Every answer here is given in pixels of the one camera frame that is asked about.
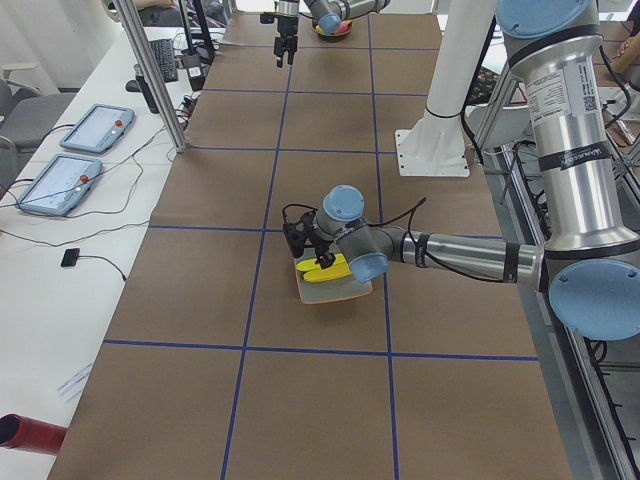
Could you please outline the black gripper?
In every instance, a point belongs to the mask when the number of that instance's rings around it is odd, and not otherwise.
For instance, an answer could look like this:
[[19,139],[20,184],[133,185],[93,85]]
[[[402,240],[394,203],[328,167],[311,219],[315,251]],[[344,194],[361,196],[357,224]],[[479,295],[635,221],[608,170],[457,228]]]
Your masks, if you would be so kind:
[[318,228],[309,227],[306,235],[315,251],[315,264],[321,269],[330,268],[336,260],[335,254],[330,251],[333,239],[321,233]]
[[275,2],[274,11],[277,21],[278,35],[274,40],[276,66],[283,67],[283,50],[286,50],[287,64],[294,63],[298,41],[298,0],[279,0]]

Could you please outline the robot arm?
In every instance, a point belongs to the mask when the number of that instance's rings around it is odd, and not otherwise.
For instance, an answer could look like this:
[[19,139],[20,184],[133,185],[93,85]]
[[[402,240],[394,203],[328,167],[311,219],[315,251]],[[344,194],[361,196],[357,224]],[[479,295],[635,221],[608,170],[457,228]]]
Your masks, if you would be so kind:
[[592,58],[603,37],[592,1],[482,1],[452,4],[438,75],[454,76],[443,112],[427,109],[418,125],[397,132],[408,154],[404,171],[452,177],[464,167],[443,148],[465,111],[468,90],[493,26],[504,36],[509,80],[521,82],[530,115],[531,145],[543,194],[531,192],[520,146],[489,145],[495,116],[476,139],[502,167],[500,202],[524,221],[532,244],[418,232],[395,220],[364,215],[361,192],[334,187],[283,230],[292,254],[313,249],[319,265],[341,253],[354,278],[368,282],[393,262],[442,269],[496,284],[523,284],[545,294],[555,317],[585,338],[624,340],[639,332],[639,236],[623,222],[614,156],[602,119]]
[[[305,1],[312,19],[328,35],[336,34],[343,21],[379,13],[389,4],[389,1],[383,0]],[[276,66],[282,68],[284,61],[292,65],[298,49],[299,1],[275,1],[272,12],[260,14],[260,23],[277,25],[278,34],[273,48]]]

